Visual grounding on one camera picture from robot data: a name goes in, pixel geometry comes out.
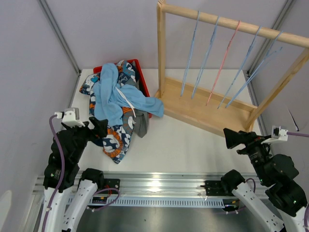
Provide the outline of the light blue shorts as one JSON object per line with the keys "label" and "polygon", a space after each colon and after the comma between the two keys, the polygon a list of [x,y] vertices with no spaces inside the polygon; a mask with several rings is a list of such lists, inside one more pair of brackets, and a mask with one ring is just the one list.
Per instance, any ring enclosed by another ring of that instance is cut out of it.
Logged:
{"label": "light blue shorts", "polygon": [[93,85],[93,91],[96,99],[94,116],[98,120],[108,120],[111,127],[123,124],[123,107],[158,117],[164,115],[164,104],[160,99],[144,96],[135,86],[118,83],[118,69],[113,63],[102,66],[100,80]]}

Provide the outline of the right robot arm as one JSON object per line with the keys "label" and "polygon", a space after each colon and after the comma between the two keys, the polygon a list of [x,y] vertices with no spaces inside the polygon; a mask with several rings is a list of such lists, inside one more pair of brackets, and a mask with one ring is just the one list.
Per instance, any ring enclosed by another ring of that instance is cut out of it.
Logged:
{"label": "right robot arm", "polygon": [[261,136],[255,132],[223,130],[226,147],[235,148],[239,155],[246,155],[259,178],[269,201],[280,217],[257,197],[256,188],[251,188],[245,178],[236,170],[224,174],[219,181],[206,180],[202,185],[206,196],[235,197],[243,203],[268,232],[307,232],[309,230],[309,203],[301,186],[294,179],[299,172],[291,157],[284,154],[270,154],[270,144],[286,142],[291,135],[286,129],[272,127],[270,135]]}

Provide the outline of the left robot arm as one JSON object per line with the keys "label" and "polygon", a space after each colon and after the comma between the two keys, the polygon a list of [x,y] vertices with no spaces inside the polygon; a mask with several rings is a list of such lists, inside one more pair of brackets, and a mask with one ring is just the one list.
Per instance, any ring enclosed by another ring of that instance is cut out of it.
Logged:
{"label": "left robot arm", "polygon": [[107,135],[108,121],[90,117],[88,121],[72,120],[72,126],[62,122],[64,130],[56,132],[53,115],[49,126],[53,134],[52,153],[44,171],[44,202],[39,225],[41,232],[75,232],[86,209],[96,212],[104,209],[89,207],[94,195],[115,193],[120,197],[118,187],[107,187],[103,171],[88,168],[80,177],[73,201],[68,202],[75,178],[79,171],[79,161],[89,141],[96,141]]}

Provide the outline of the blue hanger of grey shorts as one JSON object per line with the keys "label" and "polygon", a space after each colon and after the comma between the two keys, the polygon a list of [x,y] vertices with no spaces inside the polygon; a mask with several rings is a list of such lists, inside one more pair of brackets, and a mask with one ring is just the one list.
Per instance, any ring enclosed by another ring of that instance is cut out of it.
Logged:
{"label": "blue hanger of grey shorts", "polygon": [[239,69],[238,69],[238,71],[237,71],[237,73],[236,73],[236,75],[235,75],[233,81],[231,82],[229,88],[227,89],[227,91],[226,91],[226,93],[225,93],[223,99],[221,100],[220,104],[218,105],[217,109],[220,108],[220,106],[222,105],[222,103],[223,103],[224,100],[226,99],[226,97],[227,97],[228,93],[230,92],[232,86],[234,85],[234,82],[235,82],[235,80],[237,79],[237,77],[238,77],[240,71],[242,71],[243,66],[245,65],[245,63],[246,63],[246,61],[247,61],[247,59],[248,59],[248,57],[249,57],[249,55],[250,55],[250,53],[251,53],[251,51],[252,51],[254,45],[255,45],[255,40],[256,40],[256,38],[257,38],[257,35],[258,35],[258,33],[259,33],[261,27],[262,27],[262,26],[259,26],[259,28],[258,28],[258,30],[257,30],[257,32],[256,32],[256,34],[255,34],[255,36],[254,36],[254,38],[253,38],[253,40],[252,40],[250,46],[249,46],[249,48],[248,48],[248,51],[247,51],[246,56],[244,57],[244,59],[243,59],[241,65],[240,65],[240,67],[239,67]]}

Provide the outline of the blue hanger of patterned shorts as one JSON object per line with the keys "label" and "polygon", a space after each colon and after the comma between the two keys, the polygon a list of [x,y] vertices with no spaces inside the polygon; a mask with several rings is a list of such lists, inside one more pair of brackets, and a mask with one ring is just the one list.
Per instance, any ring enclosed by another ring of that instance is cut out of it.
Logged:
{"label": "blue hanger of patterned shorts", "polygon": [[201,80],[201,76],[202,76],[202,74],[203,74],[203,72],[204,72],[204,69],[205,69],[205,67],[206,67],[206,63],[207,63],[209,54],[210,54],[210,52],[211,52],[211,49],[212,49],[214,40],[215,40],[215,38],[216,38],[217,27],[218,27],[219,19],[220,19],[220,16],[218,16],[218,18],[217,18],[217,20],[216,20],[216,23],[215,23],[215,26],[214,26],[214,30],[213,30],[213,33],[212,33],[212,36],[211,36],[211,39],[210,39],[210,44],[209,44],[209,46],[208,46],[208,49],[207,49],[207,51],[206,51],[206,53],[205,53],[205,56],[204,56],[204,58],[203,58],[203,61],[202,61],[200,70],[199,70],[199,72],[198,72],[197,79],[196,79],[196,82],[195,82],[195,85],[194,85],[194,89],[193,89],[193,92],[192,92],[192,95],[191,95],[191,99],[193,99],[194,96],[195,96],[195,93],[196,93],[198,84],[199,84],[199,82],[200,82],[200,80]]}

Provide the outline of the grey shorts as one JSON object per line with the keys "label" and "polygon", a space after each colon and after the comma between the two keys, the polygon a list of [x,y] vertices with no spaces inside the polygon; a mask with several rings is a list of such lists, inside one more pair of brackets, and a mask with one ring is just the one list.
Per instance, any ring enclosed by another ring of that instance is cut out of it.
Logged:
{"label": "grey shorts", "polygon": [[123,107],[123,128],[129,135],[136,133],[140,138],[143,138],[149,128],[148,112],[135,109],[135,115],[131,108]]}

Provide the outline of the pink hanger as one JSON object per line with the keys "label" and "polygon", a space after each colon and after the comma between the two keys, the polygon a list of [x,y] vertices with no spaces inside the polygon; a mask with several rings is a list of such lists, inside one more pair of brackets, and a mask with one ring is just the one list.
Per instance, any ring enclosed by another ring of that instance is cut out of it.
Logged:
{"label": "pink hanger", "polygon": [[235,29],[235,31],[234,31],[234,34],[232,35],[232,37],[231,37],[231,39],[230,39],[230,41],[229,41],[229,43],[228,43],[228,46],[227,46],[227,48],[226,48],[226,51],[225,51],[225,54],[224,54],[224,57],[223,57],[223,60],[222,60],[222,63],[221,63],[221,65],[220,65],[219,71],[218,71],[218,73],[217,73],[217,75],[216,75],[216,78],[215,78],[215,81],[214,81],[214,83],[213,83],[213,86],[212,86],[210,95],[209,95],[209,97],[208,97],[206,106],[208,105],[208,103],[209,103],[209,101],[210,101],[210,99],[211,99],[211,97],[212,97],[212,94],[213,94],[213,92],[214,92],[215,86],[216,86],[217,81],[218,81],[218,79],[219,79],[219,77],[220,77],[222,68],[223,68],[223,66],[224,66],[224,64],[225,64],[225,60],[226,60],[226,58],[227,58],[227,55],[228,55],[228,52],[229,52],[229,50],[230,50],[231,44],[232,44],[232,42],[233,42],[233,40],[234,40],[235,35],[237,34],[237,32],[238,32],[238,30],[239,30],[240,24],[241,24],[241,20],[239,20],[238,25],[237,25],[237,27],[236,27],[236,29]]}

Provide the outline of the light blue wire hanger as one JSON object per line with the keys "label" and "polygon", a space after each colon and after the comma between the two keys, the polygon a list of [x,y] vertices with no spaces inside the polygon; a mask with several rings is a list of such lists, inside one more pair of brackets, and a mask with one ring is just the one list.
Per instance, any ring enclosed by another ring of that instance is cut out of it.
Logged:
{"label": "light blue wire hanger", "polygon": [[276,38],[272,41],[269,49],[267,50],[264,58],[258,65],[258,67],[254,70],[254,72],[250,75],[250,77],[246,80],[246,82],[243,84],[243,86],[238,90],[238,92],[232,97],[232,99],[226,104],[225,108],[229,107],[231,103],[236,99],[236,97],[245,89],[245,87],[257,76],[257,74],[262,71],[264,67],[267,66],[267,64],[282,50],[282,46],[274,51],[271,51],[274,43],[277,41],[277,39],[283,34],[283,30],[279,32],[279,34],[276,36]]}

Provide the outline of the colourful patterned shorts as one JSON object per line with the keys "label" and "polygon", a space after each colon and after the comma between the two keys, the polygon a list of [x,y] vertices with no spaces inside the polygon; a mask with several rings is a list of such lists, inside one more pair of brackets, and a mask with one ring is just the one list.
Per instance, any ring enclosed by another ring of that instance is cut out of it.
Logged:
{"label": "colourful patterned shorts", "polygon": [[[118,69],[118,80],[121,86],[128,84],[139,88],[140,75],[136,69],[135,62],[121,60],[115,64]],[[96,97],[93,86],[100,80],[100,72],[89,75],[81,85],[79,92],[89,95],[89,114],[94,115]],[[136,127],[137,120],[140,119],[138,113],[133,113],[130,107],[122,107],[122,125],[108,126],[107,136],[99,138],[95,144],[103,147],[103,152],[110,157],[114,163],[119,164],[125,157],[131,142],[133,130]]]}

